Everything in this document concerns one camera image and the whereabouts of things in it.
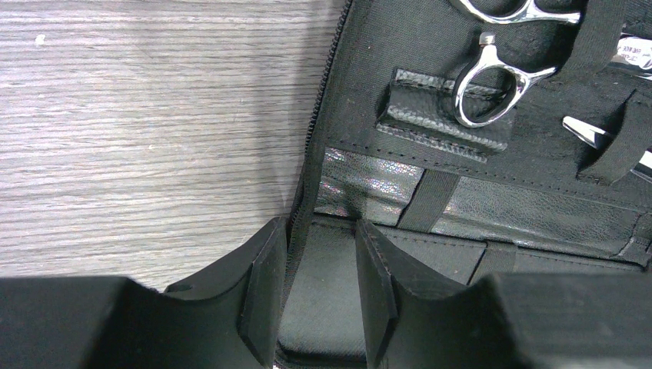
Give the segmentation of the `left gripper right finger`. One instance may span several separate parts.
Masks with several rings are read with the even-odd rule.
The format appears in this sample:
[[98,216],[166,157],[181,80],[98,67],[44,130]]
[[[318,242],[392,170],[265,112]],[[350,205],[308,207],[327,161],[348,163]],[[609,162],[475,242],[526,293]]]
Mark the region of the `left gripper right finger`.
[[494,273],[466,286],[355,226],[369,368],[649,368],[651,276]]

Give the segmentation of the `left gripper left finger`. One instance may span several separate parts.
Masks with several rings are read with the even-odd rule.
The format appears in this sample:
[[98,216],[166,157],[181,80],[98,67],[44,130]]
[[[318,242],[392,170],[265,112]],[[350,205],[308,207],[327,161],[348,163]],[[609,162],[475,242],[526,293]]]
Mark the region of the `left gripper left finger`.
[[286,220],[164,292],[126,277],[4,278],[3,368],[270,368]]

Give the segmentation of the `silver scissors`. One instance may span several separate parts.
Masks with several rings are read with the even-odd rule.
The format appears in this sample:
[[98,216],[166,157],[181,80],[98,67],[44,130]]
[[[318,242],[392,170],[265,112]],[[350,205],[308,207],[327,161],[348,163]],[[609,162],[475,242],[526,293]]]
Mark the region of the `silver scissors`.
[[612,185],[632,173],[651,182],[651,133],[640,133],[628,121],[616,135],[571,116],[562,125],[597,152],[595,160],[580,168],[580,180]]
[[487,26],[452,89],[451,114],[466,128],[500,121],[544,79],[569,83],[605,68],[651,78],[649,1],[508,1],[501,12],[479,1],[451,4]]

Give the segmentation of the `black zip tool case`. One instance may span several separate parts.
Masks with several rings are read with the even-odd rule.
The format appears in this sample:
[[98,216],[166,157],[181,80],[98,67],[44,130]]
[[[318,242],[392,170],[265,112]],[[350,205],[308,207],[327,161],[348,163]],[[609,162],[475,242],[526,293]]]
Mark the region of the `black zip tool case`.
[[279,367],[369,368],[359,221],[466,286],[494,273],[651,276],[651,182],[580,180],[597,152],[562,125],[651,133],[651,78],[544,79],[500,121],[466,128],[452,89],[487,26],[452,2],[345,4],[292,213]]

